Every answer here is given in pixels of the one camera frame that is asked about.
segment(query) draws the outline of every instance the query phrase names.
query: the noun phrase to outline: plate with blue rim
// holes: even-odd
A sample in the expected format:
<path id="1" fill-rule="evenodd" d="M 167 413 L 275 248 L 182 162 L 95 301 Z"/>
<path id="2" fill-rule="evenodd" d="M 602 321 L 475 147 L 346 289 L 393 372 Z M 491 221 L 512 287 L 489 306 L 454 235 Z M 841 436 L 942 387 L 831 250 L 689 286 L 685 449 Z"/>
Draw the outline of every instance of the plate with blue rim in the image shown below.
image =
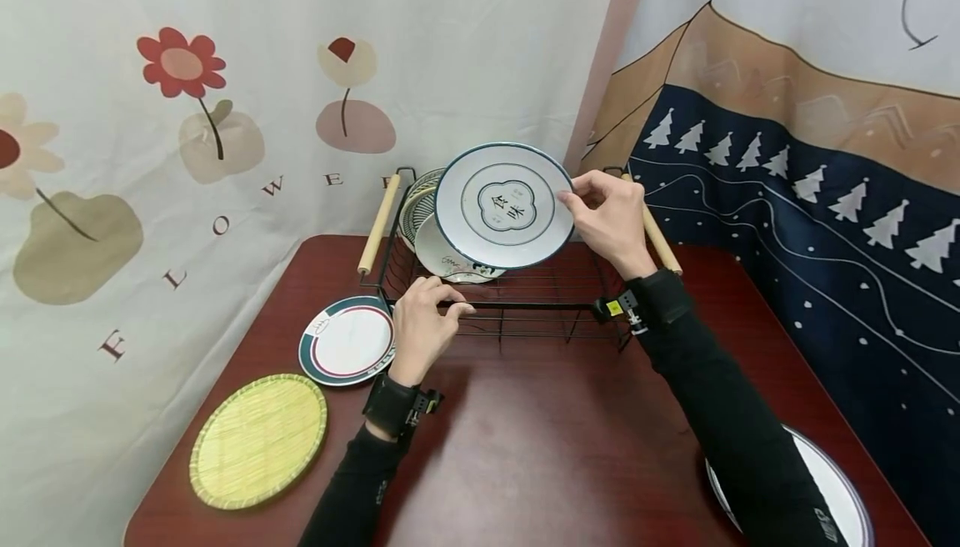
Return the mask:
<path id="1" fill-rule="evenodd" d="M 566 170 L 543 151 L 520 143 L 481 144 L 443 170 L 437 226 L 470 261 L 528 268 L 570 239 L 573 216 L 557 194 L 572 190 Z"/>
<path id="2" fill-rule="evenodd" d="M 486 265 L 469 261 L 451 248 L 440 233 L 435 216 L 423 221 L 417 231 L 417 258 L 430 274 L 455 284 L 480 284 L 503 275 L 504 269 L 487 268 Z"/>
<path id="3" fill-rule="evenodd" d="M 410 195 L 400 210 L 400 238 L 403 238 L 411 251 L 415 250 L 414 241 L 419 227 L 426 218 L 433 216 L 436 192 L 435 188 L 423 188 Z"/>
<path id="4" fill-rule="evenodd" d="M 410 185 L 410 194 L 419 193 L 424 188 L 436 188 L 441 176 L 443 176 L 443 168 L 431 169 L 423 176 L 418 176 Z"/>
<path id="5" fill-rule="evenodd" d="M 299 363 L 328 387 L 347 387 L 377 375 L 393 361 L 393 319 L 377 296 L 348 297 L 328 306 L 303 331 Z"/>

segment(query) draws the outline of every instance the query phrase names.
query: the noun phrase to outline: white plate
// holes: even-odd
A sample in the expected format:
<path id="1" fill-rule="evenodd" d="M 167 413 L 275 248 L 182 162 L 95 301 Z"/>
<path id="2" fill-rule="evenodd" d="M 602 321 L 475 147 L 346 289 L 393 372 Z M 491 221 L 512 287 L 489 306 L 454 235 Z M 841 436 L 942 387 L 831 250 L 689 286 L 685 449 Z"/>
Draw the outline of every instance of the white plate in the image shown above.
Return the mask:
<path id="1" fill-rule="evenodd" d="M 870 523 L 870 516 L 867 515 L 867 509 L 857 490 L 853 488 L 850 479 L 834 464 L 826 453 L 823 453 L 819 447 L 807 437 L 795 431 L 795 429 L 784 426 L 785 430 L 793 435 L 794 444 L 797 451 L 800 451 L 803 457 L 803 463 L 807 464 L 810 475 L 817 483 L 823 498 L 827 501 L 830 514 L 840 529 L 840 533 L 847 540 L 850 547 L 873 547 L 873 526 Z M 720 481 L 713 472 L 713 467 L 707 462 L 707 477 L 713 492 L 720 501 L 721 507 L 726 511 L 727 516 L 737 528 L 737 518 L 733 517 L 730 504 L 720 489 Z"/>
<path id="2" fill-rule="evenodd" d="M 433 214 L 436 197 L 435 188 L 423 188 L 416 194 L 411 194 L 400 210 L 400 238 L 403 238 L 411 251 L 414 250 L 414 239 L 423 220 Z"/>
<path id="3" fill-rule="evenodd" d="M 554 255 L 573 232 L 557 200 L 572 191 L 560 163 L 526 144 L 481 144 L 447 167 L 437 187 L 437 225 L 463 257 L 516 269 Z"/>
<path id="4" fill-rule="evenodd" d="M 393 320 L 383 300 L 349 297 L 324 309 L 303 331 L 299 363 L 328 387 L 377 375 L 393 359 Z"/>
<path id="5" fill-rule="evenodd" d="M 499 278 L 505 271 L 469 261 L 457 253 L 443 238 L 434 216 L 426 218 L 414 244 L 423 267 L 430 270 L 430 274 L 436 274 L 448 282 L 475 285 Z"/>

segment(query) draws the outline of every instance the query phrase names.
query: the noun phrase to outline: stacked plates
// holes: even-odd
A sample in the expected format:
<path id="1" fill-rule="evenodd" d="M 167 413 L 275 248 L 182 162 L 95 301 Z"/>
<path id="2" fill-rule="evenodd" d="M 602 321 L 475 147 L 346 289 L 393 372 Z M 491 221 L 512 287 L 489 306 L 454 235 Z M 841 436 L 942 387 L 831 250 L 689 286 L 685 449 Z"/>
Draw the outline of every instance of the stacked plates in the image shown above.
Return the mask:
<path id="1" fill-rule="evenodd" d="M 417 253 L 430 274 L 448 282 L 479 284 L 493 280 L 504 270 L 485 267 L 463 257 L 447 242 L 434 218 L 437 187 L 445 168 L 431 170 L 419 177 L 407 191 L 400 208 L 398 232 L 411 251 Z"/>
<path id="2" fill-rule="evenodd" d="M 554 255 L 573 233 L 557 194 L 573 185 L 560 163 L 526 144 L 488 143 L 419 177 L 399 233 L 431 274 L 481 283 Z"/>
<path id="3" fill-rule="evenodd" d="M 414 184 L 407 191 L 407 199 L 400 208 L 400 238 L 410 248 L 415 250 L 414 241 L 417 237 L 419 227 L 433 213 L 437 185 L 440 184 L 440 177 L 443 175 L 443 168 L 430 170 L 423 176 L 414 181 Z"/>

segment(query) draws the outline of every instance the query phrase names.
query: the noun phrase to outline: left hand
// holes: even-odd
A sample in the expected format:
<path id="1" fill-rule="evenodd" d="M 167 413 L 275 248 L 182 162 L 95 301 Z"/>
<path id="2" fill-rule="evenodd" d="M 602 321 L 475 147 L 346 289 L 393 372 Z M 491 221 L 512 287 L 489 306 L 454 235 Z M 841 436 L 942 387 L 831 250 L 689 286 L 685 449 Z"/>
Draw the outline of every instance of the left hand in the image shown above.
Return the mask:
<path id="1" fill-rule="evenodd" d="M 437 311 L 441 301 L 455 301 L 447 315 Z M 475 314 L 476 309 L 463 295 L 437 276 L 417 278 L 393 307 L 393 326 L 397 330 L 397 353 L 390 366 L 393 382 L 412 387 L 420 384 L 430 366 L 460 328 L 463 314 Z"/>

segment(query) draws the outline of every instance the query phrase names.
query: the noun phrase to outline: wire rack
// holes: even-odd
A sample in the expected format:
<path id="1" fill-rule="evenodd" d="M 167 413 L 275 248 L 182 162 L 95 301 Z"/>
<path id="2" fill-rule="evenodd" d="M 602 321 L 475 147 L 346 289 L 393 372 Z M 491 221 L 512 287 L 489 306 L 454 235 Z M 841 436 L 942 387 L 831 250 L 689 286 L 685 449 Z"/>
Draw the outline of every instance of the wire rack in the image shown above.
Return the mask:
<path id="1" fill-rule="evenodd" d="M 381 245 L 382 256 L 368 273 L 361 269 L 360 282 L 362 287 L 377 290 L 391 307 L 418 276 L 431 275 L 398 237 L 400 211 L 417 179 L 416 170 L 398 168 L 397 174 L 411 176 L 412 180 L 402 191 L 392 216 L 390 232 Z M 531 268 L 508 270 L 490 282 L 455 286 L 478 311 L 461 319 L 460 334 L 465 336 L 497 338 L 501 345 L 505 337 L 561 338 L 568 343 L 574 339 L 607 340 L 618 350 L 624 349 L 631 337 L 624 322 L 614 319 L 600 324 L 594 318 L 594 301 L 601 297 L 615 299 L 624 286 L 611 265 L 583 243 L 569 242 L 546 261 Z"/>

